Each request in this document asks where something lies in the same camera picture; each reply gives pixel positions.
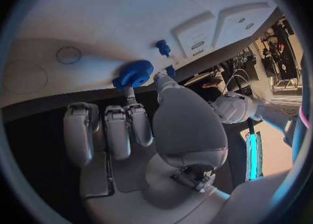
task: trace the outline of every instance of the glowing blue light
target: glowing blue light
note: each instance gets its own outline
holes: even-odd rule
[[[255,134],[250,135],[250,147],[251,147],[250,180],[255,180],[257,178],[257,167],[258,167],[257,139]]]

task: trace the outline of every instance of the robotic hand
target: robotic hand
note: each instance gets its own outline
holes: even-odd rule
[[[284,142],[292,146],[297,118],[285,114],[271,105],[246,95],[228,92],[210,104],[222,123],[238,123],[247,120],[263,120],[284,134]]]

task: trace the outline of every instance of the pink object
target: pink object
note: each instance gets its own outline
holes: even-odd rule
[[[299,116],[300,116],[300,119],[301,119],[301,121],[303,122],[303,124],[307,127],[307,129],[309,129],[309,128],[310,128],[310,123],[309,123],[309,121],[306,119],[305,115],[303,114],[302,105],[301,105],[300,108],[299,108]]]

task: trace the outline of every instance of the dark floor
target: dark floor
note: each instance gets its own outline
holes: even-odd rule
[[[137,101],[144,104],[150,119],[156,109],[156,92],[141,93]],[[107,105],[123,105],[123,97],[94,102],[100,112]],[[8,139],[24,175],[38,194],[63,217],[73,223],[89,223],[79,197],[79,169],[66,155],[63,141],[65,108],[41,113],[6,124]],[[215,186],[231,193],[245,179],[245,144],[227,131],[228,159],[216,173]]]

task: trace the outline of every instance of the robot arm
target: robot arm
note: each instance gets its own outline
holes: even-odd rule
[[[263,120],[284,134],[284,142],[292,146],[293,134],[297,118],[285,114],[260,100],[234,92],[228,92],[211,103],[222,123],[238,123],[247,120]]]

